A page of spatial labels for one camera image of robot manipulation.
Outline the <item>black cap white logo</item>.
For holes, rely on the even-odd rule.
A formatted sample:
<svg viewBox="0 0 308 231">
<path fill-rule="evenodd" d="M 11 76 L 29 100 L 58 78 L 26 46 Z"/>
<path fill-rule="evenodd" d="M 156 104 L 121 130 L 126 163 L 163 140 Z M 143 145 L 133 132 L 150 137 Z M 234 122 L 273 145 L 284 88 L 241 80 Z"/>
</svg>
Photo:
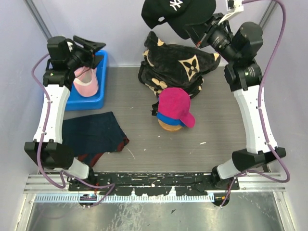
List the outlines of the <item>black cap white logo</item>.
<svg viewBox="0 0 308 231">
<path fill-rule="evenodd" d="M 146 0 L 141 16 L 151 29 L 168 23 L 180 38 L 188 39 L 184 27 L 206 22 L 215 10 L 215 0 Z"/>
</svg>

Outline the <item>blue plastic bin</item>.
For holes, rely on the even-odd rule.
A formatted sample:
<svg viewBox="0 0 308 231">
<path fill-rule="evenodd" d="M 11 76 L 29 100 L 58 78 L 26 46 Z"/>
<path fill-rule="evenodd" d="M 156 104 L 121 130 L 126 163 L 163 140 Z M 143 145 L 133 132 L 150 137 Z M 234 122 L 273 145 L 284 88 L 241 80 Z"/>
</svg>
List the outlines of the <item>blue plastic bin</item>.
<svg viewBox="0 0 308 231">
<path fill-rule="evenodd" d="M 104 85 L 106 73 L 107 53 L 95 52 L 95 55 L 104 55 L 104 59 L 97 66 L 98 92 L 92 97 L 82 97 L 74 86 L 75 71 L 54 70 L 47 61 L 46 71 L 43 75 L 44 103 L 43 112 L 50 110 L 59 114 L 64 111 L 100 109 L 104 100 Z"/>
</svg>

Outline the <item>magenta cap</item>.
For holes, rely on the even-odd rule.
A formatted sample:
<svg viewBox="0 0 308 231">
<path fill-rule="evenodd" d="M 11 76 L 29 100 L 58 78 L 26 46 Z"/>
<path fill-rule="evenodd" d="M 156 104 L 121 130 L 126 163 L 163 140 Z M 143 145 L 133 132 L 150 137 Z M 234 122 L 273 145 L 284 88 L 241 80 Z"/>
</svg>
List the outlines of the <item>magenta cap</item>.
<svg viewBox="0 0 308 231">
<path fill-rule="evenodd" d="M 195 117 L 190 112 L 191 98 L 181 88 L 166 88 L 158 95 L 157 103 L 152 105 L 152 115 L 161 113 L 173 119 L 179 119 L 185 127 L 195 126 Z"/>
</svg>

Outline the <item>navy blue cloth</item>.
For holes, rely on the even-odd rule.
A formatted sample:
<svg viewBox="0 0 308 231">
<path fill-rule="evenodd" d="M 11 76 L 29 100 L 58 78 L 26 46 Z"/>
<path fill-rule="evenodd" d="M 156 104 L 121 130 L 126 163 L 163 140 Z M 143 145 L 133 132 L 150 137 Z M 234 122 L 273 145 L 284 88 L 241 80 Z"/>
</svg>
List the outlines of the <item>navy blue cloth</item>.
<svg viewBox="0 0 308 231">
<path fill-rule="evenodd" d="M 90 167 L 104 153 L 120 152 L 129 143 L 113 112 L 64 120 L 62 137 L 74 156 Z"/>
</svg>

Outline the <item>wooden hat stand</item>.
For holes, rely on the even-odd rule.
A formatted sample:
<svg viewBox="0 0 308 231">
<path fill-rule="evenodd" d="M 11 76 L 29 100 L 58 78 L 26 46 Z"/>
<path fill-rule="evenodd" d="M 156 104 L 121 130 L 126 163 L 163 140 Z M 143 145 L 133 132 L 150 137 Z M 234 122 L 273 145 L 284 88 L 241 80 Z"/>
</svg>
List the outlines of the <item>wooden hat stand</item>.
<svg viewBox="0 0 308 231">
<path fill-rule="evenodd" d="M 162 122 L 161 120 L 158 120 L 158 124 L 160 125 L 160 127 L 166 131 L 169 131 L 169 132 L 175 132 L 175 131 L 179 131 L 181 130 L 183 127 L 181 125 L 168 125 L 164 122 Z"/>
</svg>

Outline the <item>blue cap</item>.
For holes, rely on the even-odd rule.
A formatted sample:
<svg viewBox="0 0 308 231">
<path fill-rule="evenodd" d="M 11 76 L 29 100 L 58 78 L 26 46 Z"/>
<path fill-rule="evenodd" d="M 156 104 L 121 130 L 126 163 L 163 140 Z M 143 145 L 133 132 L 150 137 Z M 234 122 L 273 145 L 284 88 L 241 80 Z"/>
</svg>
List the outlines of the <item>blue cap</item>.
<svg viewBox="0 0 308 231">
<path fill-rule="evenodd" d="M 185 127 L 185 125 L 179 119 L 173 119 L 161 113 L 157 113 L 156 117 L 158 118 L 158 120 L 162 121 L 163 123 L 167 125 Z"/>
</svg>

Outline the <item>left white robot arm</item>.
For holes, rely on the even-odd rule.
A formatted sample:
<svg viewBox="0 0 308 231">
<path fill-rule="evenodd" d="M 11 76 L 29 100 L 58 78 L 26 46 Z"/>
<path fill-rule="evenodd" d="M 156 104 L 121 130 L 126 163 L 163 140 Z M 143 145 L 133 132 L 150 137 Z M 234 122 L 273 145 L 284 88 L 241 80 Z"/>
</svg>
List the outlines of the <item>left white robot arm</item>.
<svg viewBox="0 0 308 231">
<path fill-rule="evenodd" d="M 24 151 L 38 166 L 45 179 L 58 188 L 65 185 L 53 181 L 46 170 L 58 171 L 60 177 L 78 180 L 86 191 L 94 189 L 96 178 L 91 167 L 74 157 L 72 149 L 63 144 L 62 126 L 66 103 L 71 94 L 75 71 L 81 67 L 95 69 L 103 59 L 96 53 L 106 46 L 74 36 L 55 36 L 47 40 L 48 58 L 42 80 L 34 80 L 44 93 L 43 107 L 37 131 Z"/>
</svg>

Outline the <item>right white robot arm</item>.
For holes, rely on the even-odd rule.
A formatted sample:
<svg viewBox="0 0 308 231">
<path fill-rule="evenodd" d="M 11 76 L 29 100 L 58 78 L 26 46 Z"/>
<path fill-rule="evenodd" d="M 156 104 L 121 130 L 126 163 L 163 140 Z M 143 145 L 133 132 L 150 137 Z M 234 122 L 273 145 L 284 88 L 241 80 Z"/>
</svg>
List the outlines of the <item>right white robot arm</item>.
<svg viewBox="0 0 308 231">
<path fill-rule="evenodd" d="M 271 132 L 264 102 L 263 75 L 255 61 L 263 45 L 262 28 L 245 22 L 233 34 L 229 22 L 223 18 L 222 13 L 217 13 L 205 23 L 184 26 L 196 47 L 211 46 L 227 61 L 224 77 L 243 119 L 246 147 L 234 151 L 230 160 L 212 169 L 211 184 L 218 190 L 231 178 L 286 157 L 285 148 L 278 146 Z"/>
</svg>

